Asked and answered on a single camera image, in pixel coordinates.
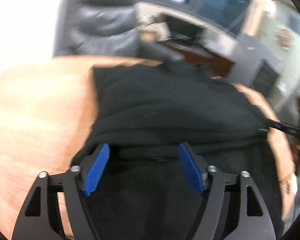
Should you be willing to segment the black fleece jacket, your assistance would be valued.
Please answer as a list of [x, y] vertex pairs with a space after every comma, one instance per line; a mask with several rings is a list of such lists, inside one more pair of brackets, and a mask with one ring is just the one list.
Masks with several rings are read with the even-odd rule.
[[189, 65], [94, 68], [98, 115], [77, 165], [98, 145], [109, 161], [87, 199], [102, 239], [184, 239], [202, 198], [179, 158], [188, 143], [223, 172], [248, 171], [283, 233], [282, 196], [262, 111], [233, 85]]

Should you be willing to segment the black mesh office chair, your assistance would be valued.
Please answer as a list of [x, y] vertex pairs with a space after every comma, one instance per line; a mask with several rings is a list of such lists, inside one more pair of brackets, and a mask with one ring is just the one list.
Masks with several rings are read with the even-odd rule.
[[278, 77], [278, 72], [266, 59], [262, 59], [261, 65], [253, 79], [252, 89], [261, 93], [265, 98], [269, 98]]

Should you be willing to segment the grey cabinet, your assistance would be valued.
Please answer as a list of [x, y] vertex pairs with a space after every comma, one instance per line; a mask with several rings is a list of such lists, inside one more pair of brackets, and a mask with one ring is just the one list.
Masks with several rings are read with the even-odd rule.
[[266, 59], [269, 64], [278, 72], [278, 60], [273, 53], [263, 45], [257, 38], [243, 34], [232, 58], [235, 65], [228, 76], [228, 81], [239, 83], [252, 88], [252, 82], [261, 65], [262, 59]]

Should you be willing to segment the dark wooden desk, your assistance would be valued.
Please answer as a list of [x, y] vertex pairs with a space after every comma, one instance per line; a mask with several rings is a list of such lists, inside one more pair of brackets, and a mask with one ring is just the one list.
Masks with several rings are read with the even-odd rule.
[[204, 67], [214, 76], [227, 77], [235, 65], [235, 61], [230, 57], [199, 45], [188, 45], [174, 40], [159, 43], [183, 55], [186, 63]]

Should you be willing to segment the black computer monitor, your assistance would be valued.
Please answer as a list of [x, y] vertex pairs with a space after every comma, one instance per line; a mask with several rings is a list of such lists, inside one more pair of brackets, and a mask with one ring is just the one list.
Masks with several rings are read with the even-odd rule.
[[164, 22], [167, 24], [172, 40], [186, 43], [198, 43], [204, 33], [203, 27], [170, 15], [164, 15]]

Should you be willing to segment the red round wall ornament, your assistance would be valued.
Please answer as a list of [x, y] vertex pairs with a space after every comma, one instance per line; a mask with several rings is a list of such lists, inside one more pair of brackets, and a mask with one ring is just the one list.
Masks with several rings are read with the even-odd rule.
[[276, 32], [276, 42], [283, 49], [289, 49], [294, 42], [294, 37], [289, 30], [280, 28]]

